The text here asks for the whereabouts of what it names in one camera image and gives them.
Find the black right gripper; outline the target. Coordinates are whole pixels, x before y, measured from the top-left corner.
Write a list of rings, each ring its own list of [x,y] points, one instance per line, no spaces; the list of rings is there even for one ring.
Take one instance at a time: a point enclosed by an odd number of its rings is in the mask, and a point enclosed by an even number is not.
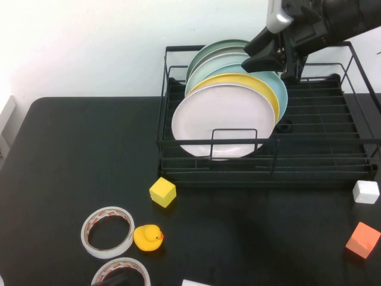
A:
[[[263,29],[244,51],[251,56],[241,67],[246,72],[284,72],[283,80],[300,80],[308,55],[326,46],[329,33],[322,5],[283,5],[283,11],[292,20],[278,33]],[[269,48],[269,52],[282,51],[283,64],[271,56],[253,57]]]

